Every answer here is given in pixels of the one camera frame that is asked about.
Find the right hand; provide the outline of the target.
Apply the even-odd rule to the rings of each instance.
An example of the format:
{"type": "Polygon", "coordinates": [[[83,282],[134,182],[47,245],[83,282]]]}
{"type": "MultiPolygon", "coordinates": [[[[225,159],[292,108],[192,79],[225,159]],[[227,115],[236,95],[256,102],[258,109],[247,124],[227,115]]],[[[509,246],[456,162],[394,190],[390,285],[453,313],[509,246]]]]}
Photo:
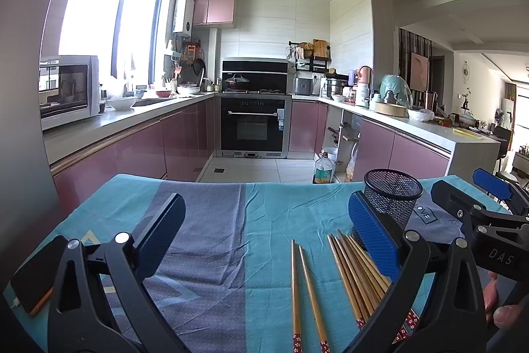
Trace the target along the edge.
{"type": "Polygon", "coordinates": [[[498,305],[498,275],[495,272],[488,272],[488,276],[490,282],[483,289],[486,321],[494,322],[499,329],[508,329],[524,310],[528,303],[528,296],[525,296],[517,305],[498,305]]]}

